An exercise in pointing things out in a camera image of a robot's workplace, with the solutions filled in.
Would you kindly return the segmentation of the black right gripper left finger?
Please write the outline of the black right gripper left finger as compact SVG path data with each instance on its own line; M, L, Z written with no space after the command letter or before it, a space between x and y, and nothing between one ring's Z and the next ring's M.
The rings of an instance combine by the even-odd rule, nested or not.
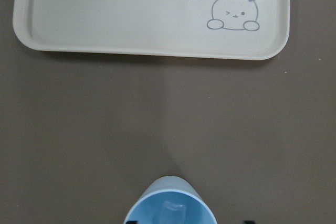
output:
M125 224L138 224L137 220L128 220Z

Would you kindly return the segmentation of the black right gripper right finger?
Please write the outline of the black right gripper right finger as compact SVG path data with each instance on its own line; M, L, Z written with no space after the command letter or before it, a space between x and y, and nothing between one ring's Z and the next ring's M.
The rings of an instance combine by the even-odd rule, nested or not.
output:
M242 224L255 224L253 220L244 220Z

